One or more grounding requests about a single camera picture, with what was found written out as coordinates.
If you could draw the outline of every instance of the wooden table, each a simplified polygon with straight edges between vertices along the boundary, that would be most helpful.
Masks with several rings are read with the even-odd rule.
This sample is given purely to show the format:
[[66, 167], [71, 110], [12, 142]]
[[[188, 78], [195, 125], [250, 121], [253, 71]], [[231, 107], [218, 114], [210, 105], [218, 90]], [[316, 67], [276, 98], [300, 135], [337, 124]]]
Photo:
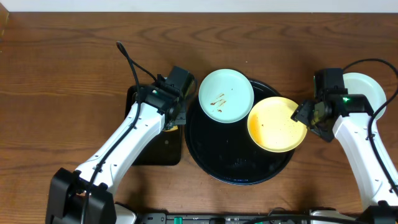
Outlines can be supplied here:
[[[43, 223], [49, 184], [74, 170], [121, 124], [126, 90], [134, 84], [130, 56], [153, 73], [173, 65], [200, 81], [233, 68], [284, 96], [313, 96], [314, 71], [368, 57], [398, 65], [398, 15], [12, 13], [0, 43], [0, 223]], [[387, 97], [396, 89], [386, 66], [351, 71], [375, 78]], [[150, 77], [139, 72], [141, 83]], [[377, 122], [398, 162], [394, 101]], [[337, 141], [308, 133], [288, 166], [252, 186], [224, 184], [202, 171], [183, 144], [170, 167], [133, 167], [115, 200], [139, 212], [266, 214], [274, 207], [361, 211], [358, 188]]]

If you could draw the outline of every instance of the sauce stain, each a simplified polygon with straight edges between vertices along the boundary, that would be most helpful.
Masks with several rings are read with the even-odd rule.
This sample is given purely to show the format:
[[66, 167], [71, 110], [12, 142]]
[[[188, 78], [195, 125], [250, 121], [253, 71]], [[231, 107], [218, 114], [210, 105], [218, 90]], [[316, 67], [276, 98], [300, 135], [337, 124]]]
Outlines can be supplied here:
[[226, 100], [222, 101], [221, 104], [218, 107], [223, 106], [224, 103], [226, 103]]
[[216, 99], [218, 99], [218, 98], [220, 98], [220, 97], [222, 97], [222, 96], [224, 96], [224, 93], [218, 95]]
[[216, 105], [216, 103], [220, 102], [223, 99], [217, 100], [216, 102], [210, 103], [210, 105]]

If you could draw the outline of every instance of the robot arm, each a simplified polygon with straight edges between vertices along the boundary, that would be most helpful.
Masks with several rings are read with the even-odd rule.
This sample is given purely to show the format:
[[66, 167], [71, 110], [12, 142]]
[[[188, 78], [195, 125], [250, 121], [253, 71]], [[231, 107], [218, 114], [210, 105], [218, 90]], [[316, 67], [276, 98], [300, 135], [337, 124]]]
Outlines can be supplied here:
[[[395, 192], [390, 190], [390, 183], [369, 143], [367, 130], [369, 119], [370, 116], [367, 113], [350, 113], [347, 117], [339, 116], [333, 127], [335, 138], [343, 146], [354, 172], [363, 210], [370, 205], [377, 205], [381, 200], [387, 201], [389, 205], [398, 205], [398, 197]], [[372, 131], [377, 150], [396, 182], [398, 180], [397, 170], [381, 142], [375, 123], [373, 123]]]
[[[327, 68], [314, 76], [315, 101], [305, 100], [292, 119], [305, 124], [327, 142], [337, 138], [347, 155], [361, 194], [364, 210], [385, 200], [398, 205], [398, 197], [391, 190], [386, 174], [376, 159], [368, 140], [368, 124], [373, 109], [364, 95], [349, 95], [344, 86], [343, 70]], [[398, 174], [376, 124], [372, 125], [373, 139], [389, 175], [397, 183]]]
[[137, 103], [132, 105], [122, 125], [93, 156], [74, 172], [61, 168], [54, 175], [50, 184], [45, 223], [80, 223], [83, 208], [81, 194], [90, 187], [89, 182], [97, 164], [112, 147], [113, 151], [108, 153], [109, 156], [102, 163], [90, 188], [85, 223], [134, 223], [135, 214], [115, 205], [113, 195], [146, 144], [161, 130], [184, 124], [185, 120], [177, 118], [185, 117], [180, 111], [185, 106], [185, 99], [194, 81], [191, 73], [174, 67], [167, 79], [158, 75], [153, 85], [141, 88], [138, 100], [142, 102], [141, 111], [135, 126], [131, 128], [137, 113]]
[[[80, 178], [90, 181], [95, 166], [132, 123], [137, 113], [137, 106], [137, 103], [133, 104], [130, 113], [123, 121], [122, 125], [120, 125], [106, 143], [86, 162], [76, 168], [76, 170], [81, 172]], [[164, 123], [164, 114], [159, 114], [157, 108], [142, 103], [140, 117], [136, 123], [136, 127], [127, 134], [107, 158], [106, 163], [102, 165], [102, 171], [96, 176], [94, 185], [98, 186], [104, 183], [108, 186], [107, 191], [115, 194], [121, 179], [130, 168], [131, 164], [137, 159], [137, 156], [149, 141], [163, 130]]]

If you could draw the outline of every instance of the black tray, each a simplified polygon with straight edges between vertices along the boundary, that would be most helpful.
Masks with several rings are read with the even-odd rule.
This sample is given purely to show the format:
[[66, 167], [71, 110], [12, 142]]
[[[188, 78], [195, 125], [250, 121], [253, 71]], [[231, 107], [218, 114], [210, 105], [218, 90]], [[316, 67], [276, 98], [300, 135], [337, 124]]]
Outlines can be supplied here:
[[[280, 96], [270, 86], [250, 80], [254, 104]], [[185, 141], [196, 163], [214, 178], [237, 185], [258, 184], [277, 175], [290, 161], [294, 150], [269, 152], [250, 138], [248, 116], [230, 124], [216, 122], [202, 110], [196, 98], [188, 109]]]
[[[126, 110], [124, 117], [129, 114], [133, 103], [133, 94], [136, 86], [131, 86], [127, 91]], [[153, 165], [153, 166], [174, 166], [181, 159], [182, 125], [178, 130], [162, 131], [138, 155], [132, 166]]]

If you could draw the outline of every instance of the white wall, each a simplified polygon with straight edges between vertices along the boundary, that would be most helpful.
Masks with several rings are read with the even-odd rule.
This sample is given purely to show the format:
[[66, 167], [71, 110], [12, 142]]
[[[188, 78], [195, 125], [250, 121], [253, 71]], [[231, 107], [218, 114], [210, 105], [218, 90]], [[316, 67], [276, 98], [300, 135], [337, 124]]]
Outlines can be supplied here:
[[398, 0], [0, 0], [10, 12], [398, 12]]

